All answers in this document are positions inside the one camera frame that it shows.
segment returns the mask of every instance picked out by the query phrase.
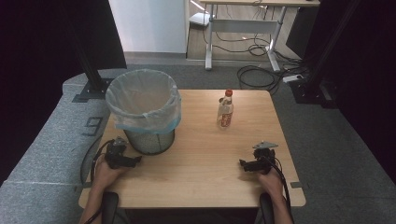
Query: gray carpet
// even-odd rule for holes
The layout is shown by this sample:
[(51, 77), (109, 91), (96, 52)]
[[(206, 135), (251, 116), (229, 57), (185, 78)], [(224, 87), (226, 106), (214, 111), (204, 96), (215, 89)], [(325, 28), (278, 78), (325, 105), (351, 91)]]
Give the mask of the gray carpet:
[[(179, 89), (239, 89), (238, 67), (206, 72), (202, 66), (131, 64), (100, 74), (116, 77), (141, 68), (167, 73)], [(78, 222), (79, 168), (109, 115), (104, 100), (72, 103), (86, 81), (79, 75), (64, 83), (58, 106), (0, 188), (0, 223)], [(297, 105), (284, 83), (273, 101), (307, 201), (292, 209), (296, 223), (396, 223), (395, 185), (337, 109)], [(92, 125), (99, 126), (97, 133)]]

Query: wooden table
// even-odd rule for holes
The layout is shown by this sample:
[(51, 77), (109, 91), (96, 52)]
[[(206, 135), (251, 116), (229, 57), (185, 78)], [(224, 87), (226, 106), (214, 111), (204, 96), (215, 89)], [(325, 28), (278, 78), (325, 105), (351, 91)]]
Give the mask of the wooden table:
[[(254, 161), (252, 148), (261, 140), (276, 143), (288, 181), (292, 206), (303, 206), (301, 188), (276, 111), (267, 91), (233, 91), (230, 127), (222, 130), (216, 116), (224, 90), (180, 90), (182, 119), (174, 144), (164, 153), (143, 156), (140, 164), (109, 189), (120, 196), (121, 208), (258, 207), (262, 189), (253, 173), (244, 172), (239, 159)], [(121, 136), (110, 116), (101, 145)], [(129, 145), (124, 156), (138, 156)], [(90, 189), (84, 189), (84, 207)]]
[[(212, 69), (212, 32), (222, 32), (271, 35), (271, 42), (266, 50), (275, 72), (280, 71), (280, 68), (274, 50), (287, 7), (318, 7), (320, 4), (319, 0), (200, 0), (200, 2), (210, 5), (209, 38), (205, 56), (206, 70)], [(213, 16), (214, 5), (269, 6), (282, 7), (282, 9), (277, 21), (220, 20)]]

